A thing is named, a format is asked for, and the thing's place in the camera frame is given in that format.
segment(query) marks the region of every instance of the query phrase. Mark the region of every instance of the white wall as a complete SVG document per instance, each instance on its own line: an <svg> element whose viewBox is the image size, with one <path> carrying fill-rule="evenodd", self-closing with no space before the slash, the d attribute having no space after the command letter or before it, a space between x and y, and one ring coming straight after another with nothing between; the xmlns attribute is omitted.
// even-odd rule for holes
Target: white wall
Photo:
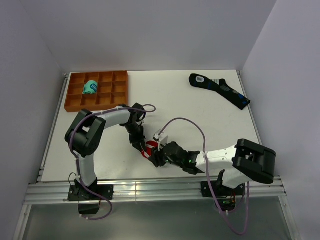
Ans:
<svg viewBox="0 0 320 240"><path fill-rule="evenodd" d="M65 71L241 70L276 0L21 0Z"/></svg>
<svg viewBox="0 0 320 240"><path fill-rule="evenodd" d="M11 239L38 176L62 75L18 0L0 1L0 239Z"/></svg>
<svg viewBox="0 0 320 240"><path fill-rule="evenodd" d="M305 240L320 234L319 9L318 0L278 0L242 75Z"/></svg>

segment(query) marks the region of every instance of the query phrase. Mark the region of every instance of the orange tray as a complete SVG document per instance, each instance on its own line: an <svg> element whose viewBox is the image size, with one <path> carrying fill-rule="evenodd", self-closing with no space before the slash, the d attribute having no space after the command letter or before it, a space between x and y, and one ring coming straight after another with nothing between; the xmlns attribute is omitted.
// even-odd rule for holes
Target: orange tray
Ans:
<svg viewBox="0 0 320 240"><path fill-rule="evenodd" d="M94 80L98 83L97 93L83 94L85 84ZM128 72L103 71L72 73L64 104L69 112L81 109L100 111L113 109L119 104L128 105Z"/></svg>

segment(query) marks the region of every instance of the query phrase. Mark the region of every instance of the black mounting bracket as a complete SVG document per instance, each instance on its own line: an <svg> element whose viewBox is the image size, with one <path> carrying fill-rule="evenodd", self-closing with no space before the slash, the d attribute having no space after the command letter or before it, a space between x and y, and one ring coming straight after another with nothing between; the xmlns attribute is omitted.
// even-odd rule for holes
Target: black mounting bracket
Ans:
<svg viewBox="0 0 320 240"><path fill-rule="evenodd" d="M92 195L87 192L83 186L77 181L74 180L75 185L70 186L68 193L68 201L69 202L81 202L81 201L99 201L100 198ZM114 185L98 185L98 179L94 181L88 187L91 191L105 197L108 200L112 200L114 195ZM78 212L81 215L94 215L100 209L99 203L79 203L78 204Z"/></svg>
<svg viewBox="0 0 320 240"><path fill-rule="evenodd" d="M225 186L219 186L219 181L210 181L213 188L214 194L217 198L224 198L226 196L231 196L235 193L236 196L242 196L245 191L245 185L241 184L235 189L231 189ZM207 181L201 182L201 195L204 198L212 198L212 194L209 189L209 184Z"/></svg>

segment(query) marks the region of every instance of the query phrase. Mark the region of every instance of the metal frame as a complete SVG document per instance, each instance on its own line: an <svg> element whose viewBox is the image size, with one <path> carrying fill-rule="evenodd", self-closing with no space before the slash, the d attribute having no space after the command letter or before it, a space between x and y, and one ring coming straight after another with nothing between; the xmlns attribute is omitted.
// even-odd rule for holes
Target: metal frame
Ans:
<svg viewBox="0 0 320 240"><path fill-rule="evenodd" d="M247 97L240 72L237 71L238 78L244 93ZM14 240L22 240L25 229L28 223L32 205L50 205L50 204L78 204L78 202L68 202L69 183L56 182L46 183L42 181L42 174L46 164L48 150L51 144L53 132L55 130L59 109L62 104L63 95L67 86L70 74L65 75L61 95L55 112L53 124L51 127L48 142L43 155L41 169L36 184L29 185L23 207L21 210L20 218L15 230ZM250 105L248 105L250 116L254 125L254 129L260 144L262 144L257 125ZM98 184L113 184L114 194L113 202L150 202L150 201L173 201L173 200L203 200L201 182L206 181L205 177L190 177L190 178L171 178L171 179L137 179L137 180L117 180L117 181L99 181ZM211 177L212 181L217 180L217 177ZM283 214L288 226L288 231L293 240L300 240L295 220L288 205L287 194L280 176L274 178L272 184L260 184L252 182L250 184L250 197L279 197ZM97 203L98 201L82 201L81 203Z"/></svg>
<svg viewBox="0 0 320 240"><path fill-rule="evenodd" d="M18 223L15 228L13 240L22 240L24 238L32 205L23 205Z"/></svg>
<svg viewBox="0 0 320 240"><path fill-rule="evenodd" d="M172 179L152 179L137 181L99 181L99 185L112 184L112 202L154 202L177 200L203 200L201 195L201 182L207 181L205 177L188 177ZM77 201L67 201L69 183L38 183L30 185L27 189L25 205L49 204L78 204ZM272 184L252 182L250 184L250 197L278 197L286 196L280 177L275 177ZM81 201L80 203L98 203L99 201Z"/></svg>

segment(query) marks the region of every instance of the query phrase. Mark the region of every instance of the teal toy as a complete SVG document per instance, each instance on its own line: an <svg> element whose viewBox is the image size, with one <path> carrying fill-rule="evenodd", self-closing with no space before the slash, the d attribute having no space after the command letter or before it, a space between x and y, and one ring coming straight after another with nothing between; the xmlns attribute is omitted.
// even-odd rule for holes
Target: teal toy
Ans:
<svg viewBox="0 0 320 240"><path fill-rule="evenodd" d="M83 87L83 94L95 94L98 90L98 84L96 81L90 80Z"/></svg>

